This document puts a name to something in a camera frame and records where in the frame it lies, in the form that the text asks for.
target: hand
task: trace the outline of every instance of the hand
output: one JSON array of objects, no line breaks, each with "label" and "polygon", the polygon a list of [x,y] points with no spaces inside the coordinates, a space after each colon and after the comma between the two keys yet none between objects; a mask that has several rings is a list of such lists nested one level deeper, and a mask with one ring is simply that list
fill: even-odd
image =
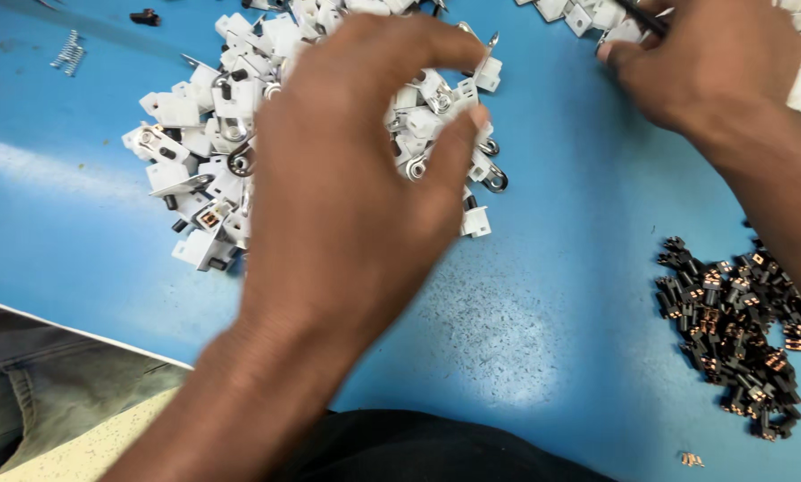
[{"label": "hand", "polygon": [[769,0],[644,0],[656,15],[675,7],[661,43],[603,44],[598,57],[617,72],[645,116],[693,142],[786,110],[801,63],[790,12]]},{"label": "hand", "polygon": [[304,52],[256,116],[238,324],[311,323],[364,349],[395,319],[459,232],[473,141],[489,113],[480,105],[446,126],[418,183],[398,174],[382,118],[422,68],[471,71],[483,55],[477,38],[431,17],[367,15]]}]

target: floor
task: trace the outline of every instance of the floor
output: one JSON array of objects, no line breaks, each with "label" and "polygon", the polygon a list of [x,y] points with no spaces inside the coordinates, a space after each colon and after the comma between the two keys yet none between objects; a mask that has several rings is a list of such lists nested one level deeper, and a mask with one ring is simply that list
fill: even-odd
[{"label": "floor", "polygon": [[0,482],[96,480],[165,408],[176,391],[163,392],[112,417],[68,444],[0,475]]}]

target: pile of white components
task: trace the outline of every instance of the pile of white components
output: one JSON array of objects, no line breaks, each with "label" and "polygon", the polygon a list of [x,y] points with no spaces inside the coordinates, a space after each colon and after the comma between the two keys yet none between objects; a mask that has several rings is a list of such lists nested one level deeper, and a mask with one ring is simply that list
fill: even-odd
[{"label": "pile of white components", "polygon": [[[172,229],[188,237],[178,241],[171,255],[196,266],[226,270],[250,238],[253,151],[258,140],[253,116],[261,104],[284,88],[299,53],[322,41],[354,12],[407,15],[417,0],[245,0],[245,7],[279,13],[254,24],[240,14],[222,16],[215,30],[224,39],[218,69],[183,55],[195,69],[188,82],[171,92],[152,92],[139,100],[156,119],[125,134],[124,145],[146,167],[150,195],[162,199],[178,214]],[[458,28],[471,33],[461,22]],[[497,42],[495,35],[487,51]],[[488,55],[470,77],[456,87],[434,70],[425,70],[398,92],[384,117],[401,176],[417,181],[427,169],[428,157],[442,128],[479,102],[478,89],[493,92],[499,85],[502,63]],[[501,192],[508,178],[490,159],[498,154],[492,125],[478,139],[468,173],[469,182]],[[479,237],[491,232],[490,222],[467,188],[461,235]]]},{"label": "pile of white components", "polygon": [[[576,34],[583,36],[596,28],[603,31],[600,44],[611,40],[641,42],[648,32],[640,24],[628,18],[623,7],[615,0],[514,0],[518,5],[534,4],[547,22],[564,18]],[[801,0],[765,0],[789,10],[793,25],[801,33]],[[793,87],[788,105],[801,112],[801,66],[797,82]]]}]

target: blue work surface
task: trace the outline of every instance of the blue work surface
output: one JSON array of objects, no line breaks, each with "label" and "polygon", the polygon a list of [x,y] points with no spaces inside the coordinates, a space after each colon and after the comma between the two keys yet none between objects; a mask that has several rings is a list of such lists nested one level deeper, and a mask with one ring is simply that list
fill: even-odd
[{"label": "blue work surface", "polygon": [[[141,96],[188,79],[180,52],[215,64],[220,15],[259,12],[66,1],[0,0],[0,303],[192,363],[234,316],[240,276],[171,258],[176,218],[120,137],[148,119]],[[161,27],[128,20],[147,7]],[[622,480],[801,480],[801,424],[777,444],[749,436],[656,313],[664,237],[706,260],[749,250],[726,185],[635,111],[592,38],[510,0],[450,8],[482,38],[502,33],[502,85],[484,103],[510,186],[475,191],[493,234],[457,242],[332,408],[491,424]],[[76,78],[49,66],[70,28],[88,51]]]}]

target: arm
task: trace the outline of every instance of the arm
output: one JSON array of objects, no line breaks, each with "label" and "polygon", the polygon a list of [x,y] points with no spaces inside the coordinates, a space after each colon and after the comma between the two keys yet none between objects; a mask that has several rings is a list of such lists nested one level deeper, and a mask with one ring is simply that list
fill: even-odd
[{"label": "arm", "polygon": [[459,231],[476,107],[443,130],[419,183],[381,119],[424,67],[484,47],[431,17],[349,17],[256,116],[250,269],[237,321],[102,480],[260,480],[323,413]]},{"label": "arm", "polygon": [[754,0],[642,5],[676,7],[667,38],[604,44],[598,56],[649,120],[704,154],[801,290],[801,113],[786,106],[801,36],[790,14]]}]

